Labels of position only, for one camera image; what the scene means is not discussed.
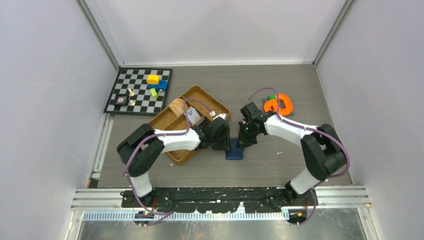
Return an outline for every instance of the green object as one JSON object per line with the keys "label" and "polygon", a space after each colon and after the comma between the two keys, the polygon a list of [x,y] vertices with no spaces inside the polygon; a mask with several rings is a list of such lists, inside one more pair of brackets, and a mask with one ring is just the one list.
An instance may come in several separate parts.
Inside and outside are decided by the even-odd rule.
{"label": "green object", "polygon": [[158,93],[156,92],[154,88],[150,88],[150,93],[151,93],[151,96],[154,97],[154,99],[158,98]]}

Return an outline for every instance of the yellow block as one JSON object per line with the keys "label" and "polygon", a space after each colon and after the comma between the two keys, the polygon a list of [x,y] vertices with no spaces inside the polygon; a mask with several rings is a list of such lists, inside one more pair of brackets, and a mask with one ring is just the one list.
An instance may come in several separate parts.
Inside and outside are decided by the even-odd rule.
{"label": "yellow block", "polygon": [[158,75],[150,74],[150,75],[147,76],[147,83],[148,84],[158,85],[159,80],[161,80],[161,77],[158,76]]}

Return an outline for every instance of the wicker tray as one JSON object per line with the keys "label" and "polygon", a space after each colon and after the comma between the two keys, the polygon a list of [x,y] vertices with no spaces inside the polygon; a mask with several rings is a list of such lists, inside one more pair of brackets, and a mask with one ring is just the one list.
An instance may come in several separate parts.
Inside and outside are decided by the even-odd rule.
{"label": "wicker tray", "polygon": [[[203,90],[200,86],[194,85],[188,91],[186,91],[180,99],[196,99],[202,103],[208,105],[216,114],[227,114],[227,121],[230,120],[230,110],[226,108],[222,103],[217,101],[213,96]],[[209,115],[209,111],[206,107],[202,106],[198,102],[187,101],[188,107],[194,107],[199,115],[205,118],[205,121],[212,122],[212,117]],[[187,128],[186,116],[184,114],[177,117],[167,106],[162,112],[155,116],[149,124],[154,129],[159,130],[185,130]],[[182,166],[187,162],[189,158],[195,154],[196,151],[189,150],[177,150],[166,152],[166,155],[178,166]]]}

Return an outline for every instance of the gray table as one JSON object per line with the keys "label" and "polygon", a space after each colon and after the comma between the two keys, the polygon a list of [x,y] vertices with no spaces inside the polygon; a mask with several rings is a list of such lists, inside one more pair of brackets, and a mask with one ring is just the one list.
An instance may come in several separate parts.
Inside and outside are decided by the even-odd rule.
{"label": "gray table", "polygon": [[[240,108],[257,89],[274,87],[293,103],[294,116],[309,125],[332,124],[318,76],[312,65],[241,65],[174,67],[167,104],[193,85],[199,85],[231,111],[231,136],[237,137]],[[261,108],[261,98],[272,94],[265,90],[253,99]],[[115,115],[99,187],[127,187],[124,169],[116,147],[151,116]],[[156,187],[231,187],[283,186],[304,167],[302,150],[291,142],[260,135],[258,144],[246,148],[243,160],[226,160],[225,152],[198,151],[183,166],[177,166],[162,154],[149,170]],[[327,185],[349,185],[347,176],[330,180]]]}

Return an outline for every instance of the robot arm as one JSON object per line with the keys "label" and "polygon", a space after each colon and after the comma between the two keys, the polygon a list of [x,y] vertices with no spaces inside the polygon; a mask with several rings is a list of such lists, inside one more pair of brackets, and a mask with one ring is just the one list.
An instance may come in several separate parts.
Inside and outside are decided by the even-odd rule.
{"label": "robot arm", "polygon": [[151,135],[159,135],[149,139],[132,160],[128,173],[139,197],[152,191],[149,169],[162,153],[176,150],[199,150],[211,147],[213,150],[230,150],[230,127],[225,114],[219,114],[211,123],[201,124],[189,129],[186,134],[175,135],[183,130],[165,131],[153,129],[150,124],[141,125],[117,147],[117,152],[124,165],[137,145]]}
{"label": "robot arm", "polygon": [[263,113],[250,102],[241,110],[243,122],[239,122],[238,149],[256,144],[259,134],[277,136],[286,139],[302,148],[306,168],[285,185],[288,202],[300,198],[320,181],[325,181],[346,164],[346,157],[341,149],[330,139],[307,128],[318,129],[329,134],[340,142],[333,127],[323,124],[319,127],[305,125],[287,118],[281,121],[277,115]]}

